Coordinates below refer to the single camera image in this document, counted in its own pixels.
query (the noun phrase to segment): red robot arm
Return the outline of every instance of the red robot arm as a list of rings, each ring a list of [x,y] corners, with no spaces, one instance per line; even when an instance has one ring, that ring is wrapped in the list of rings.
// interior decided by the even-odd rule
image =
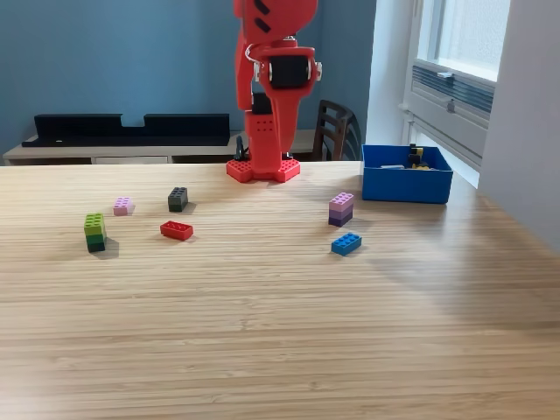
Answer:
[[[299,103],[320,80],[322,66],[315,50],[299,47],[294,34],[311,22],[317,6],[318,0],[234,0],[234,14],[242,21],[235,53],[237,101],[245,111],[249,161],[229,162],[227,173],[241,182],[285,182],[299,173],[299,162],[285,161],[283,154],[293,144]],[[253,78],[264,94],[253,95]]]

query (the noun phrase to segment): wooden chair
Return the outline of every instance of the wooden chair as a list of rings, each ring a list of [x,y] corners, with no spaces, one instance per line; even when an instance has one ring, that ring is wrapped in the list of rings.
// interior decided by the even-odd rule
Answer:
[[[334,102],[320,102],[313,144],[314,161],[323,160],[323,146],[326,148],[326,160],[361,160],[360,125],[354,112]]]

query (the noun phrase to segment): red robot base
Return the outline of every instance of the red robot base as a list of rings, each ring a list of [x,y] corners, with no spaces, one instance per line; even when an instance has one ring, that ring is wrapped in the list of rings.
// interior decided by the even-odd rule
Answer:
[[[299,175],[301,172],[301,165],[295,159],[283,160],[280,169],[272,173],[257,173],[253,171],[250,161],[239,162],[237,160],[230,160],[227,162],[227,175],[236,179],[238,182],[249,182],[253,179],[257,180],[274,180],[279,183],[284,183]]]

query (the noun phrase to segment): blue plastic bin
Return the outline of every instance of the blue plastic bin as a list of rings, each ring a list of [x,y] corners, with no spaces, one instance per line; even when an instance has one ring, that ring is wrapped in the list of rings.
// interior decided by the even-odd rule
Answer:
[[[364,200],[431,204],[445,204],[449,200],[453,170],[437,147],[423,148],[423,161],[437,171],[381,168],[385,165],[410,168],[409,146],[364,144],[362,150]]]

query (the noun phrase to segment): blue wall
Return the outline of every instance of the blue wall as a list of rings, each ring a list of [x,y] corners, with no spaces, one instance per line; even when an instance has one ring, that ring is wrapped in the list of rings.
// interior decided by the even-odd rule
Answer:
[[[358,118],[365,142],[376,0],[319,1],[323,7],[321,59],[325,70],[321,99],[349,107]]]
[[[318,48],[321,17],[298,34]],[[41,113],[229,113],[239,21],[232,0],[1,0],[0,153]],[[314,128],[319,90],[302,103]]]

